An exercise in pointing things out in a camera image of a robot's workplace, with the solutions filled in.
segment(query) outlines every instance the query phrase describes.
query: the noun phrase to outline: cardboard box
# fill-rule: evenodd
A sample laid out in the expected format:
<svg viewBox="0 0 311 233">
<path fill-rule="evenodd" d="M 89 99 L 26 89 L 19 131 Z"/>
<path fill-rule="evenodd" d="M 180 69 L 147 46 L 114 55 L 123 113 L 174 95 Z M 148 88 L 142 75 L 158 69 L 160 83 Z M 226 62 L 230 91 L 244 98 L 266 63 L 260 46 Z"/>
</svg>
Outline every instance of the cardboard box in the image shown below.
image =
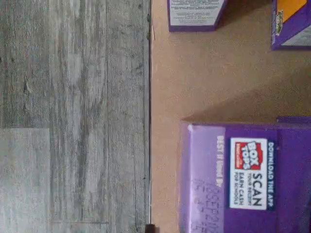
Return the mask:
<svg viewBox="0 0 311 233">
<path fill-rule="evenodd" d="M 311 49 L 311 1 L 274 0 L 272 49 Z"/>
<path fill-rule="evenodd" d="M 170 32 L 214 31 L 227 0 L 167 0 Z"/>
<path fill-rule="evenodd" d="M 180 232 L 310 232 L 311 120 L 278 122 L 183 126 Z"/>
</svg>

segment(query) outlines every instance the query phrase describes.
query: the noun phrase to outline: red logo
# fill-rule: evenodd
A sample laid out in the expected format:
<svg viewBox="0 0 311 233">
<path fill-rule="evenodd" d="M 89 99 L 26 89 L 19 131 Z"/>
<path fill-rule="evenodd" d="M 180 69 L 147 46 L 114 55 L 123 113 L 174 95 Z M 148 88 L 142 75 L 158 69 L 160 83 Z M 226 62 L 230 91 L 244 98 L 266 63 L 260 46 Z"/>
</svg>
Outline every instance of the red logo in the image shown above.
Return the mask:
<svg viewBox="0 0 311 233">
<path fill-rule="evenodd" d="M 236 142 L 235 168 L 244 170 L 260 170 L 262 163 L 261 143 Z"/>
</svg>

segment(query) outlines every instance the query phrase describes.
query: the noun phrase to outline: white label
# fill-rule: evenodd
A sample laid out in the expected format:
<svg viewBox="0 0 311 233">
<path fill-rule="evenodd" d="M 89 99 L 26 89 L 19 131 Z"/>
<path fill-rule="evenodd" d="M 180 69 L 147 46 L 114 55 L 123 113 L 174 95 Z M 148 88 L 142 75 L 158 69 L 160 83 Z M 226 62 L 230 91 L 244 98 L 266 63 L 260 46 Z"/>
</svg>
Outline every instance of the white label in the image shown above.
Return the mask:
<svg viewBox="0 0 311 233">
<path fill-rule="evenodd" d="M 311 46 L 311 26 L 294 35 L 288 41 L 284 42 L 284 46 Z"/>
<path fill-rule="evenodd" d="M 170 0 L 172 26 L 214 25 L 224 0 Z"/>
<path fill-rule="evenodd" d="M 267 151 L 267 139 L 231 138 L 230 208 L 267 209 Z"/>
</svg>

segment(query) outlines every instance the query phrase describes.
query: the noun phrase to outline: floor plank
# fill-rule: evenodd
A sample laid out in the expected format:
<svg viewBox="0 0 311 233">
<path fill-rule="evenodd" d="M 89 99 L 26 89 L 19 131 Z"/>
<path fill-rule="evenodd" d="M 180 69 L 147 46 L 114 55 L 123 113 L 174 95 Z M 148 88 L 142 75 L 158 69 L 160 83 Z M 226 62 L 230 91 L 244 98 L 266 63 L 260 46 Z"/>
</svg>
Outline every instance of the floor plank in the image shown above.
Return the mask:
<svg viewBox="0 0 311 233">
<path fill-rule="evenodd" d="M 149 220 L 149 7 L 0 1 L 0 128 L 48 128 L 53 231 L 139 233 Z"/>
<path fill-rule="evenodd" d="M 109 233 L 142 232 L 146 222 L 149 135 L 148 23 L 143 0 L 107 1 Z"/>
<path fill-rule="evenodd" d="M 107 224 L 54 223 L 52 233 L 107 233 Z"/>
<path fill-rule="evenodd" d="M 52 220 L 107 222 L 105 1 L 49 3 Z"/>
<path fill-rule="evenodd" d="M 0 3 L 0 127 L 49 126 L 45 0 Z"/>
<path fill-rule="evenodd" d="M 0 129 L 0 228 L 50 230 L 49 129 Z"/>
</svg>

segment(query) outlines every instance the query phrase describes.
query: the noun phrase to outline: gray wood floor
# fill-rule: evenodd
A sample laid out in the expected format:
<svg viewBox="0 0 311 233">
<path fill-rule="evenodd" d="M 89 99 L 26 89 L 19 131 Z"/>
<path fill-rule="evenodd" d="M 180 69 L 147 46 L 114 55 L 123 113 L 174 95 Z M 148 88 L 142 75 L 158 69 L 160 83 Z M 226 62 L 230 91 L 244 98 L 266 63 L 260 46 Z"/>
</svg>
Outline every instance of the gray wood floor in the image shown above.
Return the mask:
<svg viewBox="0 0 311 233">
<path fill-rule="evenodd" d="M 149 7 L 0 1 L 0 232 L 143 232 Z"/>
</svg>

